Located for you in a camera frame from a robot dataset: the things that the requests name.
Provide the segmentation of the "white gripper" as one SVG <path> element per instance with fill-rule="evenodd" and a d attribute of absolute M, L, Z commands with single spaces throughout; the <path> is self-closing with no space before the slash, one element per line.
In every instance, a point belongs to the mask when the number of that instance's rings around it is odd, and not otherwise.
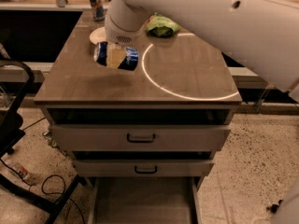
<path fill-rule="evenodd" d="M 120 45 L 133 44 L 142 35 L 143 27 L 136 31 L 128 32 L 118 27 L 111 17 L 107 15 L 105 31 L 107 40 L 112 42 L 107 44 L 107 68 L 118 69 L 126 57 L 126 49 Z"/>

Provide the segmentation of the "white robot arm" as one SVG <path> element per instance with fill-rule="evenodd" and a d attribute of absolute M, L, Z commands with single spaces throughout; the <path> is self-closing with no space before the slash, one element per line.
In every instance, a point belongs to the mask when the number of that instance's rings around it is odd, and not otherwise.
<path fill-rule="evenodd" d="M 299 5 L 292 0 L 111 0 L 105 29 L 136 39 L 151 13 L 177 22 L 299 102 Z"/>

